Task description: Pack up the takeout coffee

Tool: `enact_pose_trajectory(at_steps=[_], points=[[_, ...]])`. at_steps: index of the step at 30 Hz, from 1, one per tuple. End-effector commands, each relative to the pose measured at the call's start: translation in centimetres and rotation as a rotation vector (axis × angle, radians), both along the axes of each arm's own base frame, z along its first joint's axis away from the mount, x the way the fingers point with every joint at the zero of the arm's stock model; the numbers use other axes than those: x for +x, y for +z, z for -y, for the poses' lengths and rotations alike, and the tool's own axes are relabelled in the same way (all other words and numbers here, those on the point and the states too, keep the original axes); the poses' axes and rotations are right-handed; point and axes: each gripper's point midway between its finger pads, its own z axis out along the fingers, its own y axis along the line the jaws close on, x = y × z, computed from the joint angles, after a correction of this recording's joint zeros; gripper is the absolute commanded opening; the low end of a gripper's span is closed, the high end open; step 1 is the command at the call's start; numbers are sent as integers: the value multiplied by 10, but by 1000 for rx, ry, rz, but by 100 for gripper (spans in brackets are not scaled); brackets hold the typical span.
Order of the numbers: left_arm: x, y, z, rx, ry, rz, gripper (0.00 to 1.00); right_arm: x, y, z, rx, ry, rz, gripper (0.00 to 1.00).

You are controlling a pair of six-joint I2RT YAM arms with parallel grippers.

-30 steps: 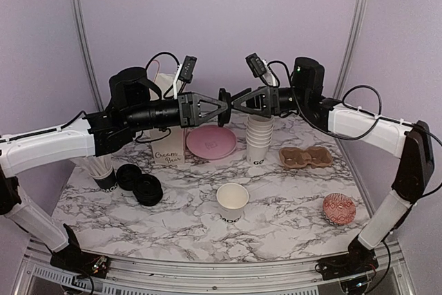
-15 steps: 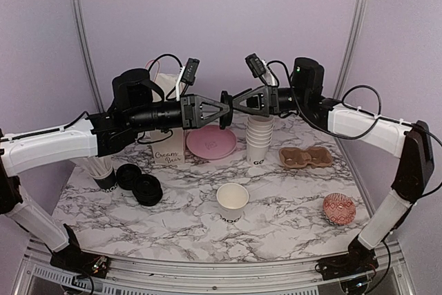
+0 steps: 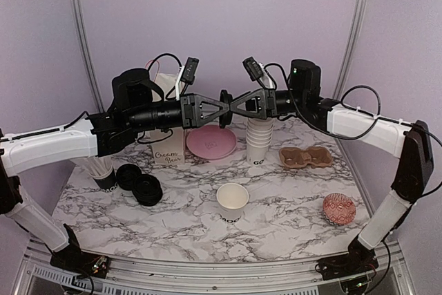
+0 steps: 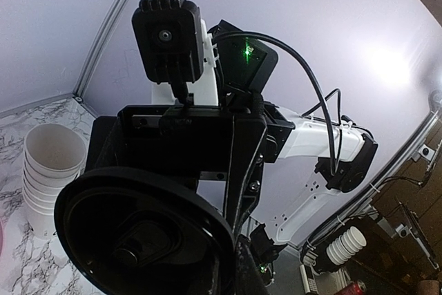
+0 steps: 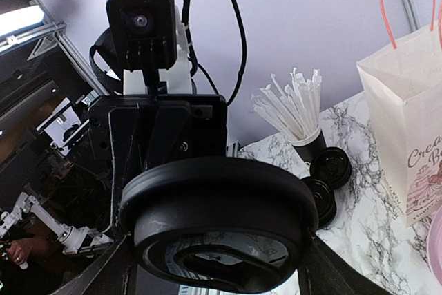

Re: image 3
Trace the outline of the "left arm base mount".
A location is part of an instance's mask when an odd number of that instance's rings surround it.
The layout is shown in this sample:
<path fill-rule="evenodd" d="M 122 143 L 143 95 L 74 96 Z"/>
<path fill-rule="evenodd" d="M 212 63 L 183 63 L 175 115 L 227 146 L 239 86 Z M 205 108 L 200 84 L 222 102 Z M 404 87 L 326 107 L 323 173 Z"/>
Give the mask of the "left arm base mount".
<path fill-rule="evenodd" d="M 52 251 L 50 264 L 70 272 L 105 279 L 110 258 L 83 251 L 74 231 L 67 224 L 64 227 L 68 234 L 68 246 L 60 251 Z"/>

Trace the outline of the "black cup lid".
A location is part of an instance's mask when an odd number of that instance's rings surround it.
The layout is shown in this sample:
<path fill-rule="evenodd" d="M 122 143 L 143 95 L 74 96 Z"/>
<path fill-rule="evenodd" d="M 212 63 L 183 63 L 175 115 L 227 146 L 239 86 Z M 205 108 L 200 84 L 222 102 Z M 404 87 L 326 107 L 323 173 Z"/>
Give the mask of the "black cup lid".
<path fill-rule="evenodd" d="M 230 104 L 233 101 L 233 96 L 223 89 L 220 91 L 220 101 L 223 103 L 222 110 L 224 112 L 219 116 L 219 125 L 221 129 L 224 129 L 232 121 L 233 113 L 230 111 Z"/>

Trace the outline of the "white paper coffee cup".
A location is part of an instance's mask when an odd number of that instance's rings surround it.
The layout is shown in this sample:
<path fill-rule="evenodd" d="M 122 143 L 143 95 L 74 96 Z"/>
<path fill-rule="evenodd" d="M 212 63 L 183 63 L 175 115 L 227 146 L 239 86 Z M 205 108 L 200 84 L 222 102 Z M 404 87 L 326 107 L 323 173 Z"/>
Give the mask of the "white paper coffee cup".
<path fill-rule="evenodd" d="M 230 182 L 217 190 L 216 200 L 221 220 L 232 225 L 241 219 L 249 202 L 249 192 L 244 186 Z"/>

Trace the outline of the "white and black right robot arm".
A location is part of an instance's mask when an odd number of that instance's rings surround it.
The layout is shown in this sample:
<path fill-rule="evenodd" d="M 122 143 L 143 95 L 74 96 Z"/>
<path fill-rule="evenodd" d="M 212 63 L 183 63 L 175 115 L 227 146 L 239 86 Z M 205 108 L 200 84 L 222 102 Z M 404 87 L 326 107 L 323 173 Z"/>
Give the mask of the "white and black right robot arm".
<path fill-rule="evenodd" d="M 265 68 L 253 57 L 243 61 L 251 80 L 260 89 L 235 98 L 232 113 L 266 120 L 293 115 L 308 127 L 339 140 L 360 140 L 399 159 L 398 169 L 379 208 L 351 241 L 342 266 L 356 273 L 374 258 L 374 248 L 407 217 L 417 201 L 426 196 L 425 187 L 434 170 L 431 135 L 427 124 L 382 117 L 355 106 L 320 96 L 320 68 L 311 61 L 295 59 L 284 75 L 286 88 L 267 88 L 261 81 Z"/>

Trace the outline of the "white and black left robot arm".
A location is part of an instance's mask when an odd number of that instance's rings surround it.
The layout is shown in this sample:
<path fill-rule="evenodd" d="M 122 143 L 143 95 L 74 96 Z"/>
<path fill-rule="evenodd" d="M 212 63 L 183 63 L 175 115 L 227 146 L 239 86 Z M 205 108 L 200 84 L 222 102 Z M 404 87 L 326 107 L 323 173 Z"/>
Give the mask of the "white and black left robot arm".
<path fill-rule="evenodd" d="M 104 113 L 80 115 L 70 124 L 1 136 L 1 214 L 41 239 L 52 261 L 80 271 L 95 258 L 81 250 L 74 231 L 60 225 L 20 187 L 23 171 L 75 158 L 104 157 L 155 129 L 199 128 L 230 110 L 227 100 L 196 94 L 166 101 L 145 68 L 112 80 L 113 102 Z"/>

